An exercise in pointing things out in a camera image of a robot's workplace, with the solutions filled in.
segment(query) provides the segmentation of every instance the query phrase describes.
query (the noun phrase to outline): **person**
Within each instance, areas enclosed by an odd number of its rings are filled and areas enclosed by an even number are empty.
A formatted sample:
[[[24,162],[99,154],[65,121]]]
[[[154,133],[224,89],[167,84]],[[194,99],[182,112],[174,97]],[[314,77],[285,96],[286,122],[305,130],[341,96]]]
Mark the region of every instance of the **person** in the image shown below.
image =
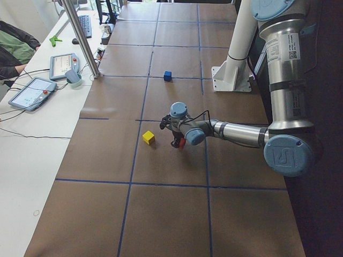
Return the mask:
[[[32,35],[0,20],[0,80],[17,77],[40,45]]]

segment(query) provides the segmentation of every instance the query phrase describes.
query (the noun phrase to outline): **green clamp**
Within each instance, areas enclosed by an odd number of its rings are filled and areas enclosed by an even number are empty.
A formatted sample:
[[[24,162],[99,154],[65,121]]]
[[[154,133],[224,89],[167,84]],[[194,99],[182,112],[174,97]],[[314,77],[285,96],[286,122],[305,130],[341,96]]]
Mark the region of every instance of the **green clamp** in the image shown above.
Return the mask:
[[[50,40],[51,45],[52,45],[53,47],[56,46],[56,41],[62,42],[62,40],[61,40],[61,39],[58,39],[57,36],[53,36],[53,37],[52,37],[51,39],[49,39],[49,40]]]

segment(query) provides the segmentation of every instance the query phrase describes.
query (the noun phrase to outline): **black band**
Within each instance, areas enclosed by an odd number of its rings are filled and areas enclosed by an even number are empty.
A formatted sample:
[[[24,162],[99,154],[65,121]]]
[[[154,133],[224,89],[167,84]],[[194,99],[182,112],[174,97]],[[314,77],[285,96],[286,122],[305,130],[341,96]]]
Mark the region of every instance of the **black band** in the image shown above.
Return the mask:
[[[289,128],[284,130],[268,130],[269,134],[272,135],[281,135],[281,134],[304,134],[304,133],[314,133],[315,127],[298,127],[298,128]]]
[[[295,88],[305,88],[306,81],[305,80],[292,80],[292,81],[282,81],[277,82],[269,85],[269,91],[273,92],[276,90],[281,89],[295,89]]]
[[[229,124],[228,122],[223,122],[221,125],[220,125],[220,128],[219,128],[219,136],[221,136],[222,138],[224,137],[224,128],[225,126]]]
[[[283,15],[280,17],[277,17],[275,19],[272,19],[270,21],[267,21],[265,24],[263,24],[262,26],[260,26],[259,31],[263,31],[265,28],[268,28],[269,26],[278,23],[278,22],[282,22],[282,21],[286,21],[286,20],[293,20],[293,19],[305,19],[305,15],[301,14],[301,13],[293,13],[293,14],[287,14],[287,15]]]
[[[248,57],[244,58],[244,59],[236,59],[234,57],[231,57],[229,54],[228,56],[232,59],[232,60],[235,60],[235,61],[244,61],[245,59],[247,59]]]
[[[257,144],[259,147],[264,146],[264,138],[265,138],[267,129],[268,128],[266,128],[266,127],[261,127],[261,129],[259,130],[258,139],[257,139]]]

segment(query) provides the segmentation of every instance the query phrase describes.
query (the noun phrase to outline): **black jacket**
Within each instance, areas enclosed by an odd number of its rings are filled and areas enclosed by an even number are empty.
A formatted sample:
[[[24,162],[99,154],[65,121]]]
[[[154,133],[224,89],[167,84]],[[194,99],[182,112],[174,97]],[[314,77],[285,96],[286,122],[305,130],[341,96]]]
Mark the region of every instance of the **black jacket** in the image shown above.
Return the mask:
[[[32,49],[39,47],[39,41],[30,34],[18,29],[6,22],[0,20],[0,30],[10,34],[19,40],[27,43]],[[0,80],[9,79],[18,76],[18,72],[15,66],[22,65],[13,55],[11,55],[6,49],[0,47]]]

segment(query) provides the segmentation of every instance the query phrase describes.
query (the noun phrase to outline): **blue cube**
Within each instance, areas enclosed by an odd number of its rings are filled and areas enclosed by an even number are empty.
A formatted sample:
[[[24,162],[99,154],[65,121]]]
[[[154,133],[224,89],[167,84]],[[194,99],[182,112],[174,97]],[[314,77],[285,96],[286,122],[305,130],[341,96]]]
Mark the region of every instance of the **blue cube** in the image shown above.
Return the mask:
[[[165,71],[165,76],[163,78],[165,79],[165,81],[170,82],[172,80],[172,72]]]

